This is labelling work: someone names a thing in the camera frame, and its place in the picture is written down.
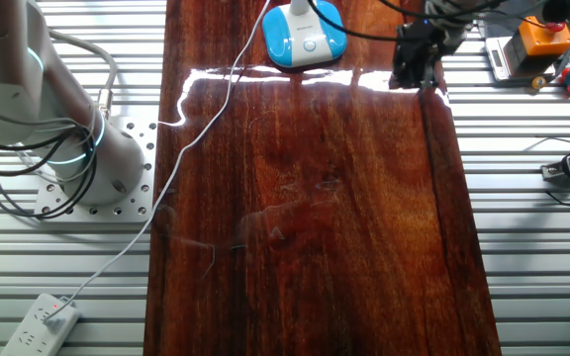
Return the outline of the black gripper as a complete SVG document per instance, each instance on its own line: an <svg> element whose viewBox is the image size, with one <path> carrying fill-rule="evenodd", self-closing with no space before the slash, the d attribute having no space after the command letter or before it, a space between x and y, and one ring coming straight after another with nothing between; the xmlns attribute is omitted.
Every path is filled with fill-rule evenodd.
<svg viewBox="0 0 570 356"><path fill-rule="evenodd" d="M438 79L435 60L425 61L420 81L415 77L413 68L405 60L413 60L422 54L428 55L429 49L433 45L438 46L443 38L443 30L431 22L412 22L398 26L391 88L436 88Z"/></svg>

